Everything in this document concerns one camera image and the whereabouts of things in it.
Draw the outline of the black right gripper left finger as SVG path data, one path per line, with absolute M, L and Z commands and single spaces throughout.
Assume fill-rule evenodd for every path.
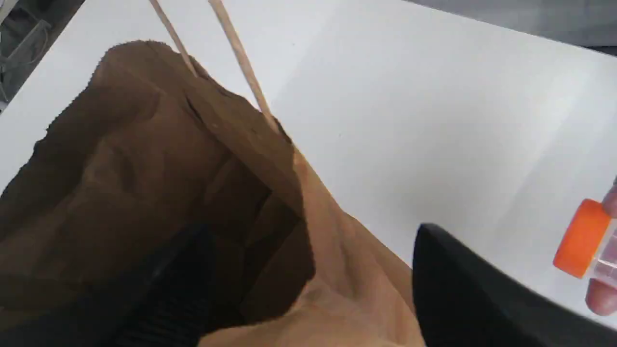
M 213 241 L 193 224 L 101 289 L 1 333 L 3 347 L 195 347 L 209 323 Z

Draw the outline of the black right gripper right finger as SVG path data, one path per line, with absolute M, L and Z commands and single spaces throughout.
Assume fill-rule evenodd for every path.
M 412 289 L 428 347 L 614 347 L 615 330 L 556 305 L 440 226 L 418 227 Z

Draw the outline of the person's right hand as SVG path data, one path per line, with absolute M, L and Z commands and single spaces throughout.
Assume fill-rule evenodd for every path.
M 613 219 L 617 217 L 617 178 L 604 196 L 602 206 Z M 599 280 L 590 280 L 586 304 L 593 313 L 602 317 L 610 316 L 617 310 L 617 291 Z

